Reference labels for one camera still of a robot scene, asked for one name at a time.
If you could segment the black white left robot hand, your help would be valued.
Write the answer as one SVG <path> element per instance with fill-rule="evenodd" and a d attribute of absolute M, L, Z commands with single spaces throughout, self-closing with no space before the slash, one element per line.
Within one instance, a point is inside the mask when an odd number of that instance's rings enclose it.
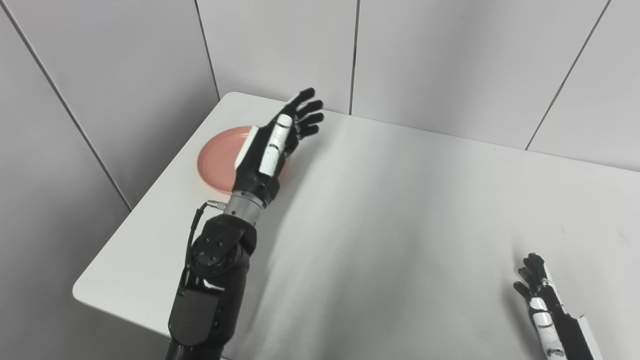
<path fill-rule="evenodd" d="M 319 132 L 323 101 L 306 88 L 291 98 L 266 125 L 253 126 L 238 154 L 232 193 L 249 195 L 266 208 L 281 189 L 279 177 L 300 142 Z"/>

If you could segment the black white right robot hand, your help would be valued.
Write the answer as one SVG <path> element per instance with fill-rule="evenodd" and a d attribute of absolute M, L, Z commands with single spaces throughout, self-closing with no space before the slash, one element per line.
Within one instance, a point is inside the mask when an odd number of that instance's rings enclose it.
<path fill-rule="evenodd" d="M 514 289 L 526 301 L 528 318 L 546 360 L 601 360 L 601 350 L 585 315 L 567 312 L 541 255 L 531 252 L 518 268 Z"/>

